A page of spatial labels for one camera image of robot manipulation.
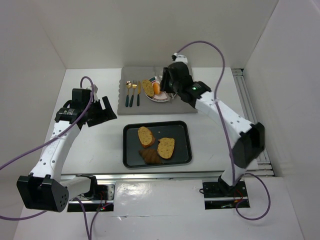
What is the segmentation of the orange round bun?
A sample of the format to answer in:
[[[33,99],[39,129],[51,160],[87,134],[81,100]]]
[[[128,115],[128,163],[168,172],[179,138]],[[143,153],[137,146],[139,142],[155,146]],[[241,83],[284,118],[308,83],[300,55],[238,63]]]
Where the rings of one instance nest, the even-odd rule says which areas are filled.
[[[161,94],[161,86],[158,82],[155,82],[153,84],[153,91],[155,95],[160,95]]]

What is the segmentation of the bread slice wedge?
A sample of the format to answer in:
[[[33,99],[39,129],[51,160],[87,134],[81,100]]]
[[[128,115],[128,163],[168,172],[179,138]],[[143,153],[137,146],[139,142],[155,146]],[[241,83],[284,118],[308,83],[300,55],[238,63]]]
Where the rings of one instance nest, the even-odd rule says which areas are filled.
[[[155,95],[153,85],[148,79],[142,81],[142,87],[147,96],[153,97]]]

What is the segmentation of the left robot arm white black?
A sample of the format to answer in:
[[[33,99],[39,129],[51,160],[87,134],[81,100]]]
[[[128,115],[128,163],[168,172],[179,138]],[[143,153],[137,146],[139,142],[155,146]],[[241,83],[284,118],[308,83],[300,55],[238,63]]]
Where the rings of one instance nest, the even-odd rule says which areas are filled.
[[[97,96],[90,89],[74,88],[72,98],[55,116],[51,143],[40,156],[27,176],[21,175],[16,183],[27,209],[62,212],[68,202],[83,195],[91,200],[106,191],[91,174],[77,174],[73,179],[61,182],[62,169],[73,142],[82,127],[93,127],[114,120],[109,99]]]

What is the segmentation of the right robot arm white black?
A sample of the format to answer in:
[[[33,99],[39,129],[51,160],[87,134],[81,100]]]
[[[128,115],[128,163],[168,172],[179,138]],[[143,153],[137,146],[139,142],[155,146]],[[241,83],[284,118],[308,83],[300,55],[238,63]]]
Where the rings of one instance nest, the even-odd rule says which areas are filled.
[[[214,96],[201,81],[194,81],[186,64],[176,62],[163,68],[160,89],[177,94],[194,109],[219,124],[226,136],[231,164],[219,176],[217,187],[227,196],[234,190],[251,162],[265,149],[265,127],[241,117]]]

